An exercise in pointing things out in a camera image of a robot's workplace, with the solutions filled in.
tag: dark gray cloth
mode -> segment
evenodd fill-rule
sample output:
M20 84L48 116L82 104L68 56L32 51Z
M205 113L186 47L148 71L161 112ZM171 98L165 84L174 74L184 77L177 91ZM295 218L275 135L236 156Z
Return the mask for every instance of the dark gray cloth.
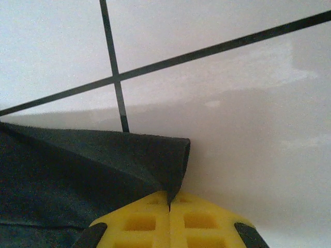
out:
M1 247L70 247L94 219L159 190L171 200L190 140L0 123Z

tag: white tile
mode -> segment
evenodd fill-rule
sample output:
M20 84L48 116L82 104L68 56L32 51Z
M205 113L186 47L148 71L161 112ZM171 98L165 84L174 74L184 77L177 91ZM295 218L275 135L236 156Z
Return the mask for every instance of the white tile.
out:
M107 0L120 72L331 9L326 0Z
M111 76L98 1L0 3L0 104Z
M330 243L329 34L321 24L124 81L130 130L190 138L183 189L251 219L271 247Z
M0 117L25 126L121 131L114 85Z

